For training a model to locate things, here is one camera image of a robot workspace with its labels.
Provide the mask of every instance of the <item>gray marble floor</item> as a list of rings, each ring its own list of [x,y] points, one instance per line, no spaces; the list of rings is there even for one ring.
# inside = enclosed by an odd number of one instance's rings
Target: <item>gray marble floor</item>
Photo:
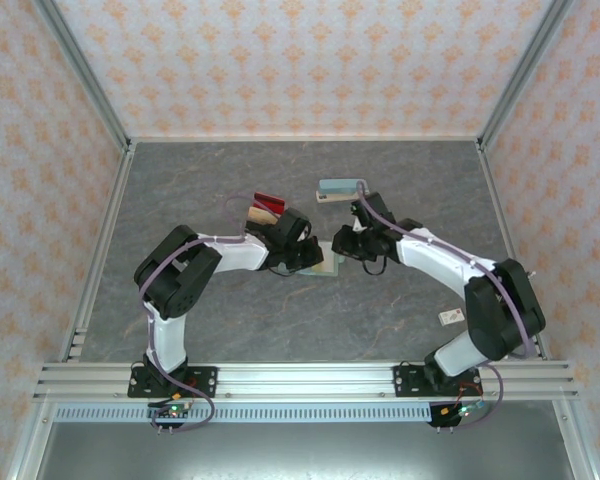
[[[480,256],[504,242],[471,142],[152,143],[137,147],[82,352],[83,361],[133,361],[147,343],[132,277],[178,224],[236,234],[221,203],[235,192],[281,196],[319,239],[353,217],[349,203],[317,204],[321,178],[361,177],[396,218],[411,217]],[[236,202],[235,216],[247,205]],[[189,314],[191,361],[419,360],[464,324],[441,326],[461,306],[426,275],[390,262],[379,277],[347,259],[338,277],[270,272],[215,275]]]

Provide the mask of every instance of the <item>metal corner post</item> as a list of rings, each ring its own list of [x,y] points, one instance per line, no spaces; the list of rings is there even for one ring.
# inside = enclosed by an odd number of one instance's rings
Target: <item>metal corner post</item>
[[[55,0],[33,0],[33,2],[56,37],[60,48],[87,91],[111,137],[120,150],[126,148],[129,145],[129,137]]]
[[[531,43],[525,50],[520,62],[518,63],[509,83],[504,89],[502,96],[498,100],[482,134],[478,137],[479,146],[486,148],[493,142],[502,124],[507,119],[509,112],[513,108],[518,96],[524,89],[527,81],[531,77],[535,66],[538,64],[542,54],[547,49],[554,34],[560,28],[562,19],[566,15],[573,0],[554,0],[547,10],[540,26],[536,31]]]

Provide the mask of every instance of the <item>black mounting plate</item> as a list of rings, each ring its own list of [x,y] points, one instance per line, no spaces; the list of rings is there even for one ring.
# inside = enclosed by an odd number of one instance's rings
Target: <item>black mounting plate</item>
[[[460,383],[476,383],[481,385],[480,373],[477,368],[470,368],[466,372],[454,377],[448,386],[434,390],[433,386],[425,380],[424,365],[400,364],[392,368],[393,388],[396,397],[457,397]],[[465,397],[480,397],[478,392],[467,391]]]
[[[195,387],[209,397],[214,398],[218,385],[218,367],[197,367],[188,365],[182,383]],[[149,369],[142,363],[131,366],[131,378],[129,379],[129,398],[165,398],[170,397],[170,383],[161,385]],[[183,397],[191,397],[189,392],[180,392]]]

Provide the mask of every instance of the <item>patterned wallpaper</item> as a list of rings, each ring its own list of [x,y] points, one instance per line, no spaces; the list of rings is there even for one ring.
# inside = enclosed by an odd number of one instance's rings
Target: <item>patterned wallpaper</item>
[[[575,2],[489,151],[517,251],[575,359],[600,450],[600,0]]]
[[[549,0],[59,0],[132,136],[469,135]]]
[[[118,152],[30,0],[0,0],[0,480],[57,358]]]

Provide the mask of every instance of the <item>floor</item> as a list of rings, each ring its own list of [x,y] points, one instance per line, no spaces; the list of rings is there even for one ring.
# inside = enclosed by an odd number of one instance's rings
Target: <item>floor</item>
[[[573,480],[551,402],[453,435],[424,423],[53,426],[39,480]]]
[[[82,361],[131,362],[146,347],[132,277],[178,224],[230,235],[221,203],[255,190],[304,212],[321,240],[351,224],[349,203],[318,204],[321,178],[361,177],[396,218],[422,222],[483,257],[506,250],[471,142],[141,143],[129,174]],[[247,205],[236,202],[235,216]],[[188,317],[190,361],[420,360],[466,326],[438,313],[460,298],[426,275],[390,263],[366,275],[347,259],[338,277],[228,272],[212,278]]]

